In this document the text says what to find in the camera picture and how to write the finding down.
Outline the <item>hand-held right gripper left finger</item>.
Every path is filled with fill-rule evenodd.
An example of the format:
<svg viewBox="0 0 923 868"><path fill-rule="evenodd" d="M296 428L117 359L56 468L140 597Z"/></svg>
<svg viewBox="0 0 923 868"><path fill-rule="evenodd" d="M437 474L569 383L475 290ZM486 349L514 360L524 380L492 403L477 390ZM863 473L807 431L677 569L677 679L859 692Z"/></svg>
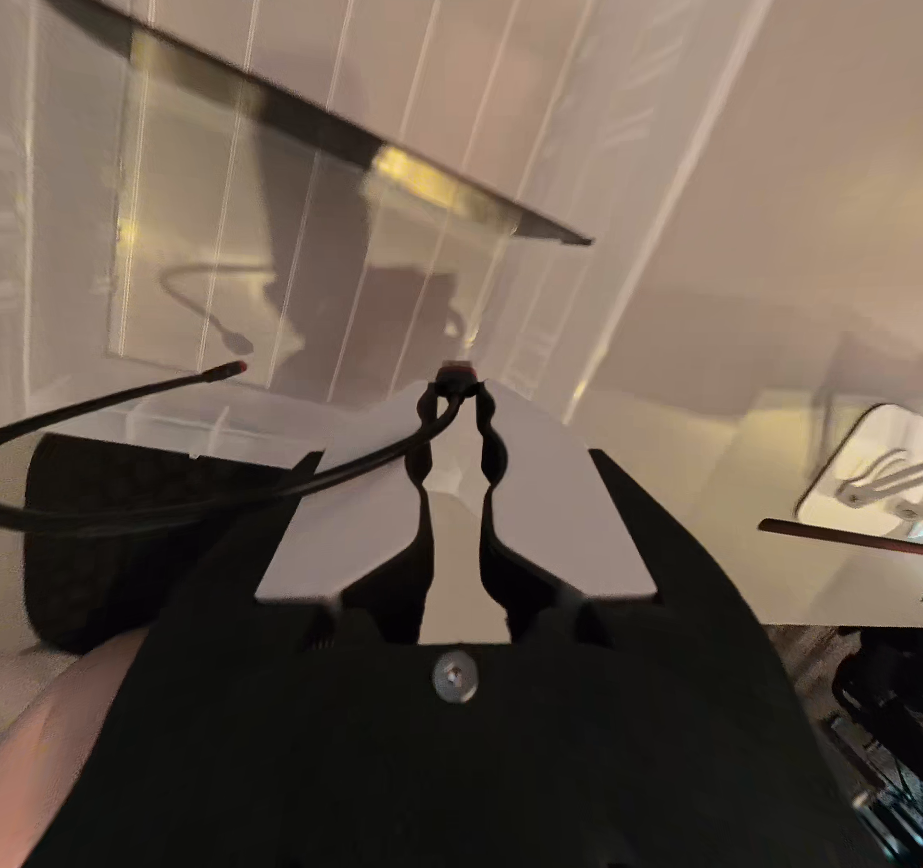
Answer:
<svg viewBox="0 0 923 868"><path fill-rule="evenodd" d="M437 413L424 381L364 409L334 409L317 472L415 433ZM347 587L411 547L428 509L430 445L351 482L304 498L255 593L262 603L338 599Z"/></svg>

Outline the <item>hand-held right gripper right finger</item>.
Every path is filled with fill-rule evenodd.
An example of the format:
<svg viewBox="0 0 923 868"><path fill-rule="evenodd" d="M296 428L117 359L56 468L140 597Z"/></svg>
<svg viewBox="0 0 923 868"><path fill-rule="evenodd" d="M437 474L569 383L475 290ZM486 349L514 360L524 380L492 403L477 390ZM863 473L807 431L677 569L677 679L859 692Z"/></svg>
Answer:
<svg viewBox="0 0 923 868"><path fill-rule="evenodd" d="M488 594L495 601L653 598L652 574L583 442L499 382L482 382L475 405Z"/></svg>

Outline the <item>black cable red-ringed plug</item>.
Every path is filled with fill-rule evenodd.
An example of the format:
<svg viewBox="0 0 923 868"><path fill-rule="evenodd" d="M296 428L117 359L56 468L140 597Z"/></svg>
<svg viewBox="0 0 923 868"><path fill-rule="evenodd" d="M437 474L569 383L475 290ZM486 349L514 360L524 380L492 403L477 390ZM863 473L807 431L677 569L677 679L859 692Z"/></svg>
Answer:
<svg viewBox="0 0 923 868"><path fill-rule="evenodd" d="M134 387L66 408L44 412L4 426L1 430L1 443L5 446L60 422L69 422L129 401L191 386L227 381L247 370L248 366L244 361L235 360L190 376ZM62 539L122 537L185 528L224 511L260 508L287 498L305 498L323 493L363 478L399 459L406 459L412 452L430 444L453 424L463 402L473 397L479 387L480 382L469 364L444 364L438 370L436 379L427 388L428 393L447 402L443 413L433 420L423 422L417 431L397 442L332 469L315 472L309 479L301 482L223 493L210 500L190 504L107 510L92 514L52 512L2 504L1 527L21 534L38 534Z"/></svg>

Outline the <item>clear plastic bin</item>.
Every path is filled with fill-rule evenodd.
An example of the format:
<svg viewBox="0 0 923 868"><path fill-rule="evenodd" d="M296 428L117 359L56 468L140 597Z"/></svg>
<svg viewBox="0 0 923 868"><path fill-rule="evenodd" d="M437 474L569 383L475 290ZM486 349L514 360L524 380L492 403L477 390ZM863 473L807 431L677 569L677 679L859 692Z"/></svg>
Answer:
<svg viewBox="0 0 923 868"><path fill-rule="evenodd" d="M772 0L106 0L576 230L376 172L145 34L2 0L2 422L263 463L445 360L573 417Z"/></svg>

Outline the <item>person's left forearm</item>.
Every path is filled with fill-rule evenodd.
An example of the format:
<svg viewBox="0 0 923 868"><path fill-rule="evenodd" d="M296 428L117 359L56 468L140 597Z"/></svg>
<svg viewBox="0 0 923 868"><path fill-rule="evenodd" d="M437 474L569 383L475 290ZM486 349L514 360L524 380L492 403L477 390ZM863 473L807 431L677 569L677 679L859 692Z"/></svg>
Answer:
<svg viewBox="0 0 923 868"><path fill-rule="evenodd" d="M122 633L42 689L1 745L1 865L19 867L79 778L149 629Z"/></svg>

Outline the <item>black textured wrist rest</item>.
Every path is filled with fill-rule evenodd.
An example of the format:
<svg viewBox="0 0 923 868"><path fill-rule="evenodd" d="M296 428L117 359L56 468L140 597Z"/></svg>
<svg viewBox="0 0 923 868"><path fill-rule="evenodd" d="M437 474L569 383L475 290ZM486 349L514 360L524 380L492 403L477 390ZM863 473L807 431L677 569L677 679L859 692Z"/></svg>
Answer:
<svg viewBox="0 0 923 868"><path fill-rule="evenodd" d="M271 487L290 470L117 445L63 434L41 437L27 475L25 506L90 514L112 509L205 502L224 493ZM100 538L31 533L24 539L24 599L40 645L83 656L107 640L146 627L169 608L186 582L205 599L237 605L252 597L278 539L294 514L288 500L270 517L235 510L170 530Z"/></svg>

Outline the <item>white board stand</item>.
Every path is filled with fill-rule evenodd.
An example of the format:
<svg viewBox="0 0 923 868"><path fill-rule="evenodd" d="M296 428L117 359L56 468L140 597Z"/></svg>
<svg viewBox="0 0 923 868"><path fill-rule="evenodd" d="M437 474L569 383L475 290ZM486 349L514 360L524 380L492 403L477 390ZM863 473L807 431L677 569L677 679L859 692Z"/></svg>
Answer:
<svg viewBox="0 0 923 868"><path fill-rule="evenodd" d="M852 536L922 542L922 417L876 405L855 422L794 509L794 520Z"/></svg>

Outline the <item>black divider strip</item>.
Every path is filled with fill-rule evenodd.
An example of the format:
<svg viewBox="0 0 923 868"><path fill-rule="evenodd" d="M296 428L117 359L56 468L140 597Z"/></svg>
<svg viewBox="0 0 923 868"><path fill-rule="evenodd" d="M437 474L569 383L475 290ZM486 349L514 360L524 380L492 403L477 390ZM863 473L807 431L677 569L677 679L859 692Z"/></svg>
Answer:
<svg viewBox="0 0 923 868"><path fill-rule="evenodd" d="M454 187L482 197L483 203L479 203L473 211L465 212L465 216L472 221L486 223L486 205L491 204L515 217L515 225L509 229L511 236L554 241L578 248L594 245L594 237L465 177L457 170L440 165L427 156L388 142L364 127L327 111L316 102L272 83L265 77L248 73L239 65L203 51L106 0L49 1L55 8L63 10L67 18L78 22L90 34L98 36L105 45L125 57L130 55L128 36L145 34L156 43L168 45L178 50L180 55L194 59L196 63L205 66L207 71L231 80L234 85L251 87L257 98L269 101L268 105L253 114L258 122L282 131L335 159L360 166L365 172L376 172L377 164L390 152L402 153L411 163L432 172L435 177L444 178Z"/></svg>

